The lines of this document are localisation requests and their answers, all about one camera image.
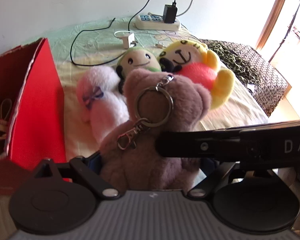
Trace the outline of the pink white plush with bow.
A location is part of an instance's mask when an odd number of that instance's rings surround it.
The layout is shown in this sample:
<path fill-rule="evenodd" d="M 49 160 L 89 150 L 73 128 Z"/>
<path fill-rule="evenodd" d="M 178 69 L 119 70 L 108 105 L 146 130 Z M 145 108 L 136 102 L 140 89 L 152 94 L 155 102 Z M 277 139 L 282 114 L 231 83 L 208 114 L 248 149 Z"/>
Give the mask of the pink white plush with bow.
<path fill-rule="evenodd" d="M 87 70 L 77 82 L 76 95 L 82 106 L 82 120 L 91 126 L 98 143 L 129 119 L 125 97 L 120 94 L 120 78 L 112 67 Z"/>

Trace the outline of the leopard print scarf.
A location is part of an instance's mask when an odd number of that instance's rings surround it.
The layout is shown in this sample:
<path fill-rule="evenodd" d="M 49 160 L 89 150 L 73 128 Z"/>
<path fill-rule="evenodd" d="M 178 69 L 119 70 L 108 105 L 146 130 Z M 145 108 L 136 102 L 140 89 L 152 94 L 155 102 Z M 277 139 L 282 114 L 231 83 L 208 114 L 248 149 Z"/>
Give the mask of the leopard print scarf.
<path fill-rule="evenodd" d="M 213 50 L 220 60 L 231 69 L 235 76 L 247 86 L 248 84 L 257 85 L 259 83 L 259 75 L 257 70 L 245 59 L 237 55 L 233 50 L 227 48 L 218 42 L 208 44 L 208 47 Z"/>

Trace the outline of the white usb charger plug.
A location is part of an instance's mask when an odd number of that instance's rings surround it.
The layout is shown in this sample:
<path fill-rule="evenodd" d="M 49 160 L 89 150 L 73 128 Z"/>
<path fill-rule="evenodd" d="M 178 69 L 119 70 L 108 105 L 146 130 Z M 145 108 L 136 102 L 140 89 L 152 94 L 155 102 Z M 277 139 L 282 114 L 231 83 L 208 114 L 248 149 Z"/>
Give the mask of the white usb charger plug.
<path fill-rule="evenodd" d="M 126 33 L 125 35 L 123 35 L 121 37 L 121 39 L 123 42 L 123 47 L 125 49 L 132 48 L 132 47 L 136 46 L 136 44 L 137 44 L 134 33 Z"/>

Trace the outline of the black power adapter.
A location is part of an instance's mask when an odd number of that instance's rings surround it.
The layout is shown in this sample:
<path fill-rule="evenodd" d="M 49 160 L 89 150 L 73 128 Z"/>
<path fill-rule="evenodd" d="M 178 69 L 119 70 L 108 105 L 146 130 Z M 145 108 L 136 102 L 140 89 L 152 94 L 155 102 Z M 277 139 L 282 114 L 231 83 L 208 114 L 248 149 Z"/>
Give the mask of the black power adapter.
<path fill-rule="evenodd" d="M 174 23 L 177 15 L 177 10 L 178 9 L 176 7 L 176 2 L 173 2 L 171 5 L 166 4 L 162 15 L 163 22 L 168 24 Z"/>

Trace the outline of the mauve plush teddy bear keychain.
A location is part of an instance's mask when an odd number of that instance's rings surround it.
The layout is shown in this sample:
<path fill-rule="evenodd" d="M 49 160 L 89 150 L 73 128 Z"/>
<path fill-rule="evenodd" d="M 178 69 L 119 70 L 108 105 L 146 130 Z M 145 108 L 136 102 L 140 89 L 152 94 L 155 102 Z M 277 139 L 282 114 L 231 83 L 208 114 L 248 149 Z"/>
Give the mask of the mauve plush teddy bear keychain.
<path fill-rule="evenodd" d="M 155 149 L 165 131 L 192 132 L 211 105 L 208 89 L 182 75 L 135 69 L 123 85 L 129 120 L 102 141 L 100 176 L 120 192 L 189 191 L 197 158 L 166 158 Z"/>

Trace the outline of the patterned brown blanket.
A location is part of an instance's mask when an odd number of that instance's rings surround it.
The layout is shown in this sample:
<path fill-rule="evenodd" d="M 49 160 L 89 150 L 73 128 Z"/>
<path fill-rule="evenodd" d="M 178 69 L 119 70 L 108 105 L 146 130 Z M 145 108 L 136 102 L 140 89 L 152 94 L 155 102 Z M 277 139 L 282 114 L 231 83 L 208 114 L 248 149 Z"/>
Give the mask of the patterned brown blanket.
<path fill-rule="evenodd" d="M 248 84 L 243 86 L 247 88 L 266 115 L 271 116 L 288 88 L 288 83 L 283 76 L 249 45 L 205 39 L 201 39 L 201 42 L 207 46 L 212 42 L 221 43 L 248 61 L 257 70 L 259 83 L 257 85 Z"/>

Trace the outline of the yellow pink plush bear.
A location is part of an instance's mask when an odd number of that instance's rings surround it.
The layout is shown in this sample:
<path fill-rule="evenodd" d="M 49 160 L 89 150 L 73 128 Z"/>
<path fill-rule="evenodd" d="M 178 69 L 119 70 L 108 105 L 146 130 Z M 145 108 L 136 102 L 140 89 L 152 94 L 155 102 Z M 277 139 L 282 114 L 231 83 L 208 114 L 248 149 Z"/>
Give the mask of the yellow pink plush bear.
<path fill-rule="evenodd" d="M 222 68 L 219 56 L 204 43 L 176 41 L 163 49 L 158 61 L 163 71 L 183 75 L 208 89 L 211 109 L 224 104 L 234 88 L 233 71 Z"/>

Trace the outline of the white power strip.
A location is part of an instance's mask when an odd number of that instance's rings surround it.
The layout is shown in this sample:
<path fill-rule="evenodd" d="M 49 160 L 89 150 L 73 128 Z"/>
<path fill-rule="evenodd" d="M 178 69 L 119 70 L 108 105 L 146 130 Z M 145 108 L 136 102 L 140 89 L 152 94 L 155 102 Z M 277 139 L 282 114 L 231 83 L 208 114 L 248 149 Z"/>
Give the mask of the white power strip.
<path fill-rule="evenodd" d="M 135 18 L 135 26 L 141 30 L 179 31 L 181 23 L 177 19 L 174 23 L 165 23 L 161 16 L 138 15 Z"/>

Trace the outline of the green plush pea doll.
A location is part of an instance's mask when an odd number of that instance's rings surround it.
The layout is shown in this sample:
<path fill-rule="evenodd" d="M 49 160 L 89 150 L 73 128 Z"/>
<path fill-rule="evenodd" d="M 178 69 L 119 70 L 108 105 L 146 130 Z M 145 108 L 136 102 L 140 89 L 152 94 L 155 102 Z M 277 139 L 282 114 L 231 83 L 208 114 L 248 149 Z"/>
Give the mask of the green plush pea doll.
<path fill-rule="evenodd" d="M 151 72 L 161 71 L 157 58 L 150 51 L 140 47 L 129 48 L 119 59 L 115 69 L 120 78 L 118 89 L 121 94 L 123 94 L 123 85 L 127 76 L 131 71 L 138 68 Z"/>

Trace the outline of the red cardboard box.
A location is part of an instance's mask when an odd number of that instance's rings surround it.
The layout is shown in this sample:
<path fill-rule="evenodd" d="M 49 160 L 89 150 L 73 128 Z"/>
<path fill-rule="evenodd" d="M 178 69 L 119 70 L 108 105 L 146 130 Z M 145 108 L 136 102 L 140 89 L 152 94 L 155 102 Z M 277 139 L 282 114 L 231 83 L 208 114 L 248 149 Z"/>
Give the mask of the red cardboard box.
<path fill-rule="evenodd" d="M 66 160 L 64 92 L 47 38 L 0 55 L 0 102 L 10 99 L 0 195 L 11 195 L 42 159 Z"/>

